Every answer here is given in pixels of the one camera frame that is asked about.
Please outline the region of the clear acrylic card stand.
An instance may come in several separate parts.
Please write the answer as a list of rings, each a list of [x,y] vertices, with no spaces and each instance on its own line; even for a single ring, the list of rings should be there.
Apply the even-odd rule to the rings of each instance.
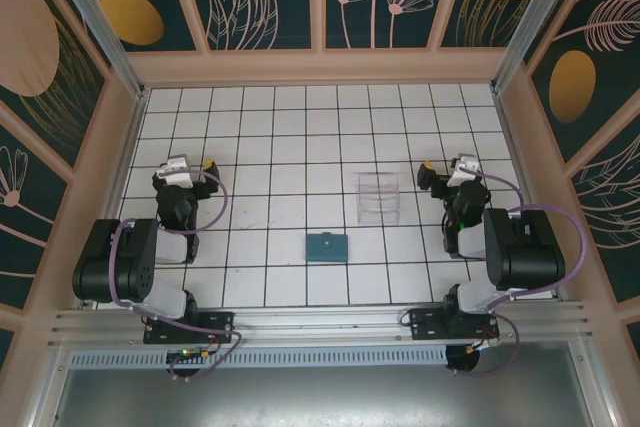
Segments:
[[[397,225],[400,220],[400,187],[397,174],[357,174],[357,221],[361,226]]]

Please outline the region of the teal card holder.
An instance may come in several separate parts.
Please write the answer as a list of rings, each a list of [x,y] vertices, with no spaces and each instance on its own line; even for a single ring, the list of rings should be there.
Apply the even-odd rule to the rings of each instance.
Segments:
[[[309,263],[347,263],[349,243],[346,234],[322,232],[307,234],[305,259]]]

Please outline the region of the small circuit board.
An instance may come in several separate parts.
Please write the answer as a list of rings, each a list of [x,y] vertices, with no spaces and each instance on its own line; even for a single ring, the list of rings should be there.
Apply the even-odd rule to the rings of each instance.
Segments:
[[[192,347],[175,351],[168,351],[166,354],[167,364],[202,364],[204,359],[211,355],[211,350],[203,347]]]

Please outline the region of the grey metal sheet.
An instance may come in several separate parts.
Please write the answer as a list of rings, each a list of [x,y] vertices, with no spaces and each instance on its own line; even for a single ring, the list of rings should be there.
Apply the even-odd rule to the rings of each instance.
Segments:
[[[563,345],[485,353],[491,377],[442,366],[74,371],[55,427],[593,427]]]

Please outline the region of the aluminium side rail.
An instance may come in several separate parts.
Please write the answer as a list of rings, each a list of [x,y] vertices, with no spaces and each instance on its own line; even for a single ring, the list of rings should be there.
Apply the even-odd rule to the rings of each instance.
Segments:
[[[68,286],[93,224],[100,218],[115,218],[131,160],[133,132],[140,126],[142,100],[114,83],[101,93],[84,139],[73,187],[78,197],[77,216],[71,233]]]
[[[537,95],[511,90],[496,98],[496,107],[525,199],[551,204],[558,152]]]

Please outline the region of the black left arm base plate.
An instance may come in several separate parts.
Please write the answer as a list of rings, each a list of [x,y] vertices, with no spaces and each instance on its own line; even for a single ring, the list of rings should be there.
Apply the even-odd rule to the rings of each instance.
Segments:
[[[178,322],[207,331],[220,330],[222,334],[217,334],[216,337],[221,344],[229,344],[231,342],[229,331],[234,327],[234,313],[199,312],[188,314],[186,317],[178,319]],[[146,319],[143,334],[145,345],[191,345],[209,344],[210,342],[211,338],[204,332],[175,327],[159,320]]]

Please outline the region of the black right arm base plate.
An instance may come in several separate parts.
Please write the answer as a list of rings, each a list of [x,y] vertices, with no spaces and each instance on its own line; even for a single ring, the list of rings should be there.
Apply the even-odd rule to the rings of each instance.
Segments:
[[[481,340],[500,336],[497,320],[488,314],[467,314],[439,308],[411,309],[409,327],[413,340]]]

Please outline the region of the aluminium mounting rail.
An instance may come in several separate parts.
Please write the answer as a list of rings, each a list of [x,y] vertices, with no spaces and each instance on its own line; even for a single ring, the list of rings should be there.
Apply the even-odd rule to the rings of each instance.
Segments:
[[[235,308],[234,327],[248,347],[351,346],[407,344],[399,305]],[[510,319],[523,342],[574,341],[590,337],[586,309],[578,302],[507,302],[496,312]],[[127,310],[67,310],[56,314],[49,344],[77,348],[141,346],[141,317]]]

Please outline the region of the aluminium corner post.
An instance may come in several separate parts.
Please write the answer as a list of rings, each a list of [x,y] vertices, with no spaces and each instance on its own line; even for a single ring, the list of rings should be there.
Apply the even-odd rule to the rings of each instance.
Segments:
[[[506,90],[557,3],[558,0],[530,0],[491,79],[491,91],[495,96],[500,96]]]
[[[73,3],[84,16],[88,27],[122,80],[126,90],[135,100],[140,100],[143,84],[122,43],[104,15],[98,0],[73,0]]]

